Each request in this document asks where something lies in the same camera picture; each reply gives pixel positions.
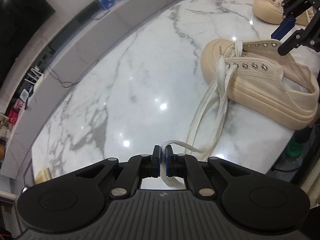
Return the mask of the beige canvas shoe being laced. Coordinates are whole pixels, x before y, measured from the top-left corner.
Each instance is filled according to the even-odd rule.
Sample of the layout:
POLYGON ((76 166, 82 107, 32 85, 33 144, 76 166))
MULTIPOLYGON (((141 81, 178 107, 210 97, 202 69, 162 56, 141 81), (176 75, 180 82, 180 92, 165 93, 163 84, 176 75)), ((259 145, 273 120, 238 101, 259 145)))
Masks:
POLYGON ((280 56, 281 42, 268 40, 210 41, 203 49, 200 65, 207 83, 230 68, 228 98, 292 130, 303 129, 318 109, 319 85, 309 67, 291 54, 280 56))

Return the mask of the white shoelace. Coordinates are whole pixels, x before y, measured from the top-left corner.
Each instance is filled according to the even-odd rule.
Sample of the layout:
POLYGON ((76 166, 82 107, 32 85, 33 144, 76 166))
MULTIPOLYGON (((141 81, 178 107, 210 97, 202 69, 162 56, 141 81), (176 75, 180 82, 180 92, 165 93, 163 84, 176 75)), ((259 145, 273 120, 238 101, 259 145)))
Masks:
POLYGON ((178 181, 174 177, 167 176, 166 159, 165 159, 165 148, 169 145, 178 145, 185 148, 185 154, 199 153, 204 158, 208 158, 213 152, 217 142, 222 133, 222 129, 225 123, 227 111, 228 111, 228 88, 231 81, 231 77, 238 68, 237 63, 227 64, 225 58, 220 53, 216 61, 216 74, 213 77, 206 93, 204 94, 200 104, 194 114, 194 117, 189 126, 187 139, 185 142, 179 140, 169 140, 161 145, 161 167, 160 176, 163 182, 176 189, 183 189, 184 184, 178 181), (216 117, 214 119, 214 131, 210 136, 210 140, 202 148, 195 148, 194 141, 196 138, 197 129, 200 122, 206 112, 214 105, 219 108, 217 110, 216 117))

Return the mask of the gold rectangular box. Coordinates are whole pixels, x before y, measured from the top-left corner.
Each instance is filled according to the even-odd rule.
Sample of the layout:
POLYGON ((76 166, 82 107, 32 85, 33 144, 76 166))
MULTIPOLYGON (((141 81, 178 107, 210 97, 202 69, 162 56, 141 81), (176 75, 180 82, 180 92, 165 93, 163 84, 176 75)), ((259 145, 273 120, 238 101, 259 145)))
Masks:
POLYGON ((44 183, 52 179, 49 168, 43 168, 35 178, 35 184, 44 183))

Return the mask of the red gift box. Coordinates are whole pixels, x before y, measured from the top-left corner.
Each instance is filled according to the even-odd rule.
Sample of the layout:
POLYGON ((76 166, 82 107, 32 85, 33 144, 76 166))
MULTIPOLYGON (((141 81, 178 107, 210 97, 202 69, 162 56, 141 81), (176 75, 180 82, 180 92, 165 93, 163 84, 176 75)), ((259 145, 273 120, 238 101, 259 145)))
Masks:
POLYGON ((11 110, 8 116, 8 123, 14 126, 18 119, 18 113, 16 111, 11 110))

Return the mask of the small white display clock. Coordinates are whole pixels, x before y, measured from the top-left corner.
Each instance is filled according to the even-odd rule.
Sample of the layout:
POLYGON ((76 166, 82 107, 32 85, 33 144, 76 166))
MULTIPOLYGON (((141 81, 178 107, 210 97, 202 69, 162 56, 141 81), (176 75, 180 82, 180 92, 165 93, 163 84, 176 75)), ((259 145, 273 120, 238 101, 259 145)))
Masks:
POLYGON ((23 101, 23 102, 26 102, 29 98, 29 91, 24 89, 22 90, 21 94, 20 94, 20 99, 23 101))

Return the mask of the white wifi router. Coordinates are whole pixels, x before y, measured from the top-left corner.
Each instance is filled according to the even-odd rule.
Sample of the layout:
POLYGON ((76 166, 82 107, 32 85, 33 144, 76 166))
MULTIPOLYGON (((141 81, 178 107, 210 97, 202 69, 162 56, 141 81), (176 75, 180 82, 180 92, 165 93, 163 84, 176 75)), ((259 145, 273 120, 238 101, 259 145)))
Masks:
POLYGON ((44 74, 40 72, 40 70, 36 68, 30 68, 27 71, 27 74, 24 78, 24 81, 27 82, 27 84, 31 85, 33 93, 36 92, 42 81, 44 80, 44 74))

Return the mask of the grey flat set-top box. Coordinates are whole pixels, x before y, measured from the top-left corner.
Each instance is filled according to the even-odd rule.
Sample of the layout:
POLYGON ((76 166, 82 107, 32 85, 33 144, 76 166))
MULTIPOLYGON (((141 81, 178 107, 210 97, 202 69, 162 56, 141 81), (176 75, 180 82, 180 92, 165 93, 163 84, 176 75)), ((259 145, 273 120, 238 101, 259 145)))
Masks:
POLYGON ((99 10, 94 15, 92 15, 91 19, 94 21, 99 21, 103 17, 105 17, 110 11, 109 10, 99 10))

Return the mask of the black wall television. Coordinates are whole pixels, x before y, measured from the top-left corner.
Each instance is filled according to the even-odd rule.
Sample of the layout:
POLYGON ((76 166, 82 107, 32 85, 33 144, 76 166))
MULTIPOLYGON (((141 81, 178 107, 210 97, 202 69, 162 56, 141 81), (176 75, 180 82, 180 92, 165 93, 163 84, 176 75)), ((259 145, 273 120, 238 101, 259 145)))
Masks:
POLYGON ((46 0, 1 0, 1 84, 27 43, 54 12, 46 0))

